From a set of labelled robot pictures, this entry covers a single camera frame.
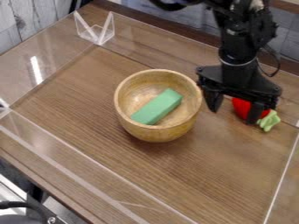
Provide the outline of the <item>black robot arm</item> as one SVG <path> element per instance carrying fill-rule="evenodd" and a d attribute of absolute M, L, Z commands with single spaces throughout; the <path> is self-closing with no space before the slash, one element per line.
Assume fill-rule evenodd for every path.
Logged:
<path fill-rule="evenodd" d="M 218 64 L 196 68 L 197 86 L 210 111 L 217 111 L 228 95 L 249 103 L 245 122 L 253 124 L 262 111 L 273 109 L 281 88 L 269 80 L 257 60 L 257 52 L 268 48 L 276 37 L 268 0 L 162 0 L 149 2 L 164 11 L 180 11 L 206 4 L 218 26 Z"/>

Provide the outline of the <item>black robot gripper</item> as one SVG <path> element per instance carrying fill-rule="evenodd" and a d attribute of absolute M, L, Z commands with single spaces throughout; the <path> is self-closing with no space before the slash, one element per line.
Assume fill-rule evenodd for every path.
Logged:
<path fill-rule="evenodd" d="M 246 124 L 254 124 L 264 109 L 274 109 L 281 88 L 268 80 L 257 69 L 248 66 L 198 66 L 197 86 L 209 111 L 216 113 L 222 103 L 224 95 L 249 102 Z"/>

